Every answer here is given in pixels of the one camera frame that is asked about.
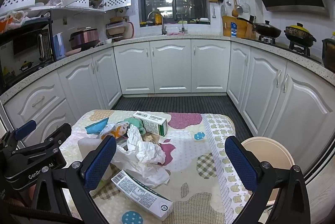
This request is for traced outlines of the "person's left hand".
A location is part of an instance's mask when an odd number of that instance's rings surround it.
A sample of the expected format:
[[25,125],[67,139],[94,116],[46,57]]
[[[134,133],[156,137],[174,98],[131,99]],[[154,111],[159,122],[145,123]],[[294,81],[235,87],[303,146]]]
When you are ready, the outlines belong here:
[[11,202],[17,206],[30,207],[32,204],[36,185],[33,185],[22,192],[15,192]]

